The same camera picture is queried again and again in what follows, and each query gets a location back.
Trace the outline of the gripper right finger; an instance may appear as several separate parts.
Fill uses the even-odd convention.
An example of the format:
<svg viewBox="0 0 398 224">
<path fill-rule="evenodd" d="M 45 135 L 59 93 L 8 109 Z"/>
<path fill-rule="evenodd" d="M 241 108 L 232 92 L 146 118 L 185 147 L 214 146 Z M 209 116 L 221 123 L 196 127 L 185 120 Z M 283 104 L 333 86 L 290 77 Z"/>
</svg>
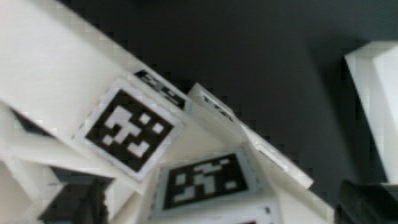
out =
<svg viewBox="0 0 398 224">
<path fill-rule="evenodd" d="M 398 224 L 398 184 L 344 181 L 335 224 Z"/>
</svg>

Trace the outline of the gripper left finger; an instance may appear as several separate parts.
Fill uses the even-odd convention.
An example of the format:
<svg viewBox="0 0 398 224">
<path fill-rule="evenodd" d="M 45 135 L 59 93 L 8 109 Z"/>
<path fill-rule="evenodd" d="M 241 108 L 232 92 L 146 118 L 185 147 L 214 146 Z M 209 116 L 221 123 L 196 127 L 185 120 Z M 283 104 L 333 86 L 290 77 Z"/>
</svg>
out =
<svg viewBox="0 0 398 224">
<path fill-rule="evenodd" d="M 65 187 L 40 220 L 45 224 L 109 224 L 105 190 L 114 179 L 63 168 L 52 171 Z"/>
</svg>

